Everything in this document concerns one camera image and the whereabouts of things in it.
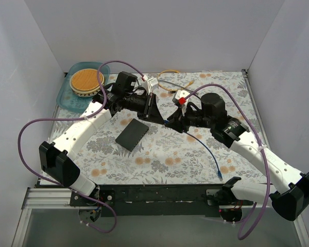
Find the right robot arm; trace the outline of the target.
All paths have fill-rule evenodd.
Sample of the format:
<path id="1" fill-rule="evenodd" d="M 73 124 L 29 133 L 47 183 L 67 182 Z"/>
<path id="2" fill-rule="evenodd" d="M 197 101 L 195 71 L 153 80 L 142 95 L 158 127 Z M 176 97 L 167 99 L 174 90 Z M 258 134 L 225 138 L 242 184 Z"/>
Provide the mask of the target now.
<path id="1" fill-rule="evenodd" d="M 218 94 L 204 94 L 199 108 L 188 97 L 187 91 L 174 94 L 173 102 L 178 108 L 168 118 L 166 127 L 180 133 L 190 127 L 210 129 L 215 140 L 241 155 L 269 179 L 268 185 L 264 185 L 243 183 L 239 177 L 233 177 L 210 199 L 231 205 L 239 200 L 268 202 L 282 218 L 296 220 L 309 205 L 309 172 L 290 166 L 261 144 L 244 123 L 228 115 Z"/>

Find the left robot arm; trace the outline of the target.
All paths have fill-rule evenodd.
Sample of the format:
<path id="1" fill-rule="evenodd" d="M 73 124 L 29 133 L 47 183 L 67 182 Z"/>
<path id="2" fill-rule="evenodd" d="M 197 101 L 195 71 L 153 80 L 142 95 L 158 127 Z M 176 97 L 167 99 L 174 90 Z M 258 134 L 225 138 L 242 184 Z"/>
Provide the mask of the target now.
<path id="1" fill-rule="evenodd" d="M 157 78 L 142 77 L 140 89 L 134 92 L 137 77 L 128 72 L 120 72 L 109 91 L 104 87 L 94 95 L 81 119 L 75 121 L 52 143 L 43 142 L 39 147 L 42 170 L 65 188 L 81 193 L 86 205 L 93 206 L 99 201 L 96 184 L 83 175 L 74 163 L 80 149 L 89 138 L 117 112 L 127 109 L 137 113 L 140 120 L 163 125 L 165 123 L 157 107 Z"/>

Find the black network switch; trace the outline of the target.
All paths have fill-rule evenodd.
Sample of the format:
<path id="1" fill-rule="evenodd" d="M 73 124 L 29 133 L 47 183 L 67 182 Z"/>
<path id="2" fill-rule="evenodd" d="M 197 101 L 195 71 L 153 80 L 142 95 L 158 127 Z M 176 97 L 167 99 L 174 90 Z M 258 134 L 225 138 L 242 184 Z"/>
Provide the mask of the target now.
<path id="1" fill-rule="evenodd" d="M 148 130 L 149 126 L 133 119 L 115 139 L 115 142 L 131 152 Z"/>

